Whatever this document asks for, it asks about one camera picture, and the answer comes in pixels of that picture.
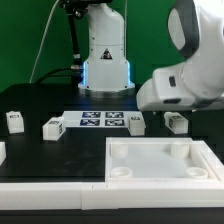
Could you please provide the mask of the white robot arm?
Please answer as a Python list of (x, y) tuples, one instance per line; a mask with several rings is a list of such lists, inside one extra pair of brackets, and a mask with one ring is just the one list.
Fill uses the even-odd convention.
[[(89, 56), (80, 91), (95, 97), (132, 91), (124, 19), (104, 0), (90, 3), (87, 14)], [(138, 109), (224, 109), (224, 0), (175, 0), (166, 26), (182, 61), (160, 66), (157, 60), (167, 55), (165, 50), (152, 43), (140, 46), (152, 75), (137, 92)]]

